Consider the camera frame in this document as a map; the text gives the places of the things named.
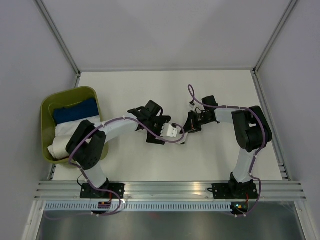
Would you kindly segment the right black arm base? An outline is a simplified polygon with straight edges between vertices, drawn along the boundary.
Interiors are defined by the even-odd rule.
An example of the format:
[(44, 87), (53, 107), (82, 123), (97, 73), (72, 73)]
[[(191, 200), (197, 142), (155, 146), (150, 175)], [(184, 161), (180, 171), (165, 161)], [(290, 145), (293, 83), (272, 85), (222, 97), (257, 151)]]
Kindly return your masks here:
[(228, 183), (213, 183), (206, 189), (215, 200), (256, 200), (259, 191), (254, 183), (245, 187), (231, 187)]

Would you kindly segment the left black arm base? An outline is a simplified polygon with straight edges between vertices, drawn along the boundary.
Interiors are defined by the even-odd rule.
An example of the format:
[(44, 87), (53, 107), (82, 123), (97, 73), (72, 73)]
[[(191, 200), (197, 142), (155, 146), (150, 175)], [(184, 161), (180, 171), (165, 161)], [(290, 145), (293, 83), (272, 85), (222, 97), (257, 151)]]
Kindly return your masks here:
[(125, 193), (124, 183), (105, 183), (99, 190), (91, 187), (89, 183), (83, 183), (80, 191), (81, 199), (123, 199)]

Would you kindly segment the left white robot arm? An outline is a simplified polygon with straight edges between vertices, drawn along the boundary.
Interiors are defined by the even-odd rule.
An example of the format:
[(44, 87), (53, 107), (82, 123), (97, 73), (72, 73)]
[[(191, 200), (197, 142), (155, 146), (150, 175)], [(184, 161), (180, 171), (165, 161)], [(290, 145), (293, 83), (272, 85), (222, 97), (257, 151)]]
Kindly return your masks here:
[(66, 151), (75, 165), (84, 173), (91, 191), (98, 198), (109, 193), (107, 177), (100, 165), (105, 144), (127, 133), (147, 131), (147, 143), (164, 145), (168, 138), (178, 136), (178, 130), (170, 124), (171, 117), (163, 115), (163, 109), (150, 100), (146, 106), (130, 109), (118, 118), (92, 123), (83, 120), (66, 145)]

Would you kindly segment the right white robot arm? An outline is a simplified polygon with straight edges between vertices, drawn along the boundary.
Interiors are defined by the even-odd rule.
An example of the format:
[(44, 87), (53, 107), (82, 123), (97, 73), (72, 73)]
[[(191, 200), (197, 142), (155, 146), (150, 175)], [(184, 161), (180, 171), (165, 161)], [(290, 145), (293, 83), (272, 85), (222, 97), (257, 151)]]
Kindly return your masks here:
[(202, 100), (203, 110), (188, 112), (183, 130), (187, 134), (197, 133), (209, 123), (229, 123), (233, 125), (236, 141), (240, 147), (236, 166), (230, 174), (228, 192), (235, 198), (247, 190), (246, 183), (253, 181), (252, 169), (257, 154), (272, 140), (273, 135), (260, 106), (249, 108), (219, 106), (213, 95)]

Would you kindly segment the white green raglan t-shirt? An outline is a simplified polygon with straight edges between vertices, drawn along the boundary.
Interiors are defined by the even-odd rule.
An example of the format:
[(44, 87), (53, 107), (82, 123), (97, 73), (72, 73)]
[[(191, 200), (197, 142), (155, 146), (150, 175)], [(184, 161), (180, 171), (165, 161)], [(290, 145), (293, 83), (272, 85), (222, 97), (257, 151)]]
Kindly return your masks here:
[(174, 137), (173, 140), (176, 141), (176, 144), (178, 145), (184, 145), (187, 140), (188, 133), (179, 124), (173, 123), (172, 126), (177, 129), (176, 137)]

